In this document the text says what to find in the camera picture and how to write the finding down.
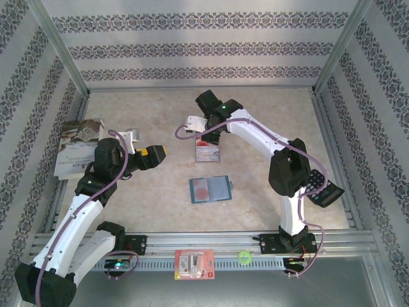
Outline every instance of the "cable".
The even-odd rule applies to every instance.
[[[277,139],[275,136],[273,136],[271,133],[269,133],[269,131],[267,131],[266,129],[264,129],[263,126],[259,125],[258,123],[254,122],[254,121],[252,121],[252,120],[250,120],[250,119],[248,119],[248,118],[233,118],[233,119],[231,119],[231,120],[226,120],[225,122],[222,122],[222,123],[220,123],[220,124],[218,124],[218,125],[216,125],[216,126],[210,128],[210,129],[208,129],[208,130],[206,130],[206,131],[204,131],[204,132],[194,134],[193,136],[181,137],[181,136],[178,135],[180,129],[187,127],[185,124],[183,124],[183,125],[180,125],[180,126],[177,128],[177,130],[174,132],[174,136],[176,136],[177,139],[182,139],[182,140],[185,140],[185,139],[193,139],[193,138],[197,138],[197,137],[199,137],[199,136],[204,136],[205,134],[207,134],[207,133],[209,133],[209,132],[212,132],[212,131],[214,131],[214,130],[216,130],[216,129],[222,127],[222,126],[227,125],[228,123],[233,123],[233,122],[245,122],[245,123],[248,123],[248,124],[251,124],[251,125],[255,126],[257,129],[259,129],[261,132],[263,132],[265,135],[267,135],[267,136],[268,136],[270,139],[272,139],[274,142],[276,142],[276,143],[278,143],[278,144],[280,144],[280,145],[282,145],[282,146],[285,146],[286,148],[288,148],[288,149],[290,149],[290,150],[293,150],[294,152],[296,152],[296,153],[298,153],[298,154],[300,154],[300,155],[303,155],[303,156],[306,157],[307,159],[313,161],[313,163],[315,163],[315,165],[317,165],[317,166],[320,168],[320,170],[322,170],[322,173],[323,173],[323,176],[324,176],[324,183],[323,183],[323,185],[322,185],[321,187],[319,187],[318,189],[315,189],[315,190],[313,190],[313,191],[309,191],[308,193],[302,193],[301,195],[298,196],[298,218],[299,218],[299,220],[300,220],[303,224],[305,224],[306,226],[316,227],[316,228],[318,228],[319,230],[321,230],[321,242],[320,242],[320,245],[318,246],[317,252],[316,252],[315,255],[313,256],[313,259],[307,264],[307,266],[306,266],[301,272],[296,272],[296,271],[294,271],[294,270],[287,269],[287,271],[293,271],[293,272],[295,273],[295,275],[296,275],[297,277],[299,277],[299,276],[303,275],[305,272],[307,272],[307,271],[310,269],[310,267],[313,265],[313,263],[315,262],[315,259],[316,259],[317,256],[318,256],[318,253],[319,253],[319,252],[321,251],[321,249],[322,249],[322,245],[323,245],[324,239],[325,239],[325,230],[324,230],[324,228],[322,228],[320,225],[315,225],[315,224],[308,223],[308,222],[305,221],[304,218],[302,217],[302,214],[301,214],[302,198],[303,198],[304,196],[307,196],[307,195],[318,194],[319,192],[321,192],[322,190],[324,190],[324,188],[327,186],[327,183],[328,183],[328,173],[327,173],[326,169],[324,168],[324,166],[323,166],[319,161],[317,161],[313,156],[309,155],[309,154],[306,153],[306,152],[303,152],[302,150],[299,150],[298,148],[295,148],[294,146],[291,146],[291,145],[289,145],[289,144],[287,144],[287,143],[284,143],[284,142],[280,141],[280,140]]]
[[[60,231],[57,233],[56,238],[54,239],[53,243],[50,246],[50,249],[49,249],[47,255],[45,256],[44,263],[43,263],[43,265],[42,265],[42,267],[40,269],[40,273],[38,274],[36,290],[35,290],[35,299],[36,299],[36,306],[37,307],[41,307],[40,288],[41,288],[41,282],[42,282],[42,279],[43,279],[43,276],[44,276],[45,268],[47,267],[48,262],[52,258],[52,253],[54,252],[54,248],[56,247],[56,245],[57,245],[58,241],[60,240],[61,236],[64,234],[64,231],[66,230],[68,225],[71,223],[71,221],[77,217],[77,214],[89,202],[91,202],[94,198],[96,198],[97,196],[100,196],[103,192],[105,192],[110,187],[112,187],[122,177],[122,175],[125,172],[125,169],[127,168],[127,164],[128,164],[128,148],[127,148],[127,144],[125,143],[125,140],[123,139],[121,134],[119,134],[115,130],[108,130],[108,134],[111,135],[111,136],[116,136],[122,142],[122,146],[123,146],[123,148],[125,150],[125,161],[123,163],[122,169],[121,169],[120,173],[118,174],[118,176],[116,176],[115,179],[110,184],[108,184],[103,189],[99,190],[94,195],[90,196],[86,201],[84,201],[81,204],[81,206],[79,206],[77,208],[77,210],[74,211],[74,213],[70,216],[70,218],[65,222],[65,224],[61,227]]]
[[[136,267],[138,266],[138,263],[139,263],[139,255],[138,255],[135,251],[111,251],[111,252],[109,252],[108,254],[106,254],[105,256],[112,256],[112,255],[118,255],[118,254],[129,254],[131,257],[132,257],[132,255],[133,255],[133,256],[136,256],[136,264],[131,268],[131,270],[129,270],[129,271],[123,273],[121,276],[111,276],[111,275],[109,274],[109,271],[110,271],[111,269],[108,269],[107,275],[108,275],[108,278],[109,278],[109,279],[114,278],[115,280],[119,280],[119,279],[121,279],[121,278],[124,278],[125,276],[128,276],[129,274],[131,274],[131,273],[136,269]]]

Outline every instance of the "book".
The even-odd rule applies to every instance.
[[[65,122],[61,129],[54,176],[58,180],[81,178],[95,159],[96,145],[104,135],[101,118]]]

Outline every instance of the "marble surface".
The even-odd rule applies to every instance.
[[[280,224],[279,195],[268,183],[270,161],[233,134],[223,134],[220,163],[195,163],[194,141],[180,141],[175,129],[188,115],[202,116],[194,102],[206,89],[92,93],[86,118],[103,118],[108,129],[140,129],[136,147],[165,145],[169,155],[155,169],[136,171],[118,190],[89,231],[102,221],[123,225],[128,232],[276,230]],[[307,152],[321,161],[333,180],[328,155],[307,89],[214,88],[226,101],[233,98],[274,132],[300,138]],[[191,204],[189,179],[228,175],[233,199]],[[77,180],[69,180],[59,220],[70,205]],[[305,219],[326,229],[348,228],[341,200],[326,209],[305,199]]]

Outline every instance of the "metal corner post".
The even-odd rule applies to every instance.
[[[33,12],[38,23],[47,35],[51,45],[55,52],[64,64],[64,67],[68,70],[71,78],[73,79],[75,86],[80,91],[82,97],[88,97],[89,88],[87,87],[84,78],[75,64],[70,52],[68,51],[61,35],[59,34],[56,26],[54,25],[47,9],[45,8],[42,0],[26,0],[30,10]]]
[[[358,0],[357,5],[355,5],[353,11],[351,12],[350,18],[345,24],[341,35],[337,42],[332,48],[328,60],[325,62],[320,75],[317,78],[317,82],[314,85],[315,94],[321,93],[325,83],[327,83],[332,71],[338,63],[339,58],[344,52],[346,46],[349,44],[355,30],[357,29],[360,21],[364,18],[366,11],[371,5],[372,0]]]
[[[324,145],[330,158],[335,180],[345,189],[345,195],[342,196],[344,204],[351,210],[355,228],[357,230],[362,230],[362,223],[360,222],[359,213],[348,185],[348,179],[346,178],[346,173],[343,169],[343,164],[337,150],[334,135],[332,134],[328,118],[323,110],[323,102],[321,101],[321,97],[319,95],[311,95],[311,99],[313,101],[313,108],[317,117],[318,125],[320,126]]]

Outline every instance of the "white object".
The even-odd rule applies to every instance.
[[[199,116],[186,117],[185,130],[203,132],[206,130],[207,119]]]
[[[125,140],[125,143],[127,144],[128,152],[134,155],[135,154],[134,142],[139,141],[139,131],[137,129],[128,129],[126,132],[119,132],[119,134]]]

